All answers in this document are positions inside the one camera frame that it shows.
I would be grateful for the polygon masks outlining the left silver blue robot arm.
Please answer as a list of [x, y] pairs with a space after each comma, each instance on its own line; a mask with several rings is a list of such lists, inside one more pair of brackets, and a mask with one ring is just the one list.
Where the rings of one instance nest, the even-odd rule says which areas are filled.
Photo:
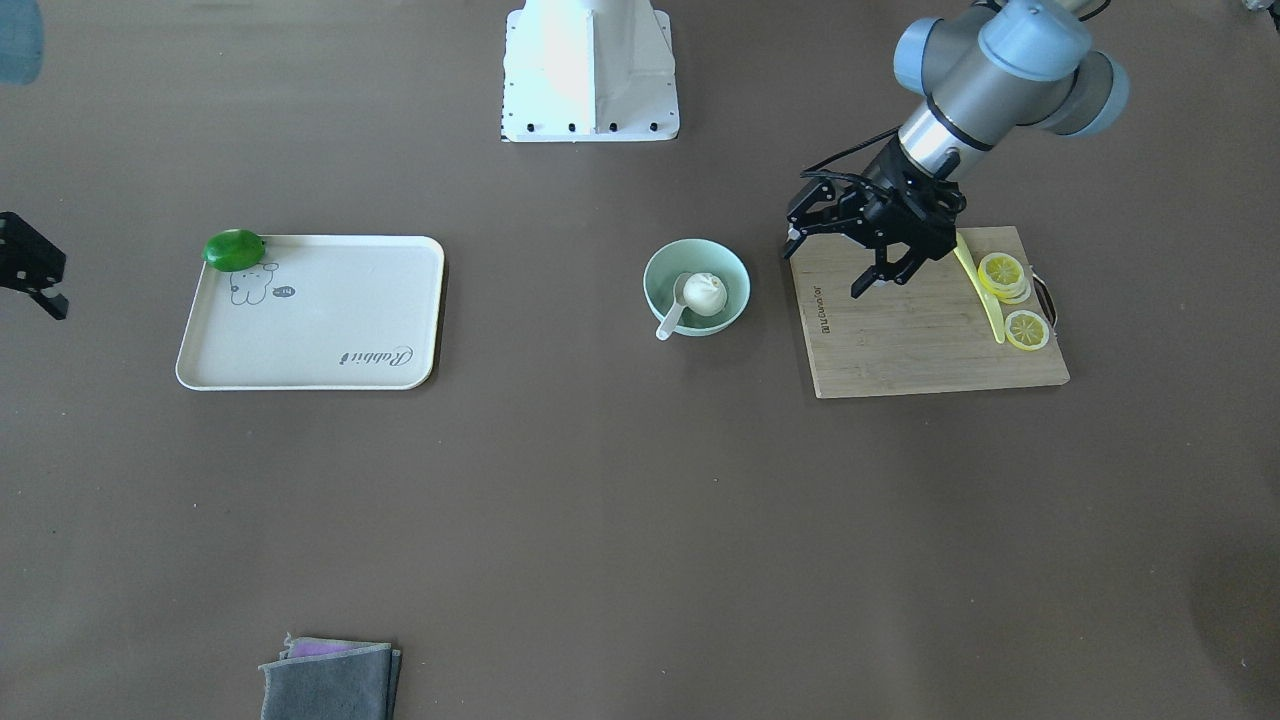
[[869, 249], [873, 263], [850, 290], [859, 297], [874, 284], [906, 284], [951, 254], [966, 208], [960, 179], [1012, 129], [1085, 137], [1123, 114], [1130, 78], [1094, 49], [1089, 18], [1083, 1], [974, 1], [951, 20], [911, 23], [893, 73], [920, 104], [872, 137], [879, 150], [864, 170], [835, 170], [832, 158], [804, 170], [783, 256], [814, 234]]

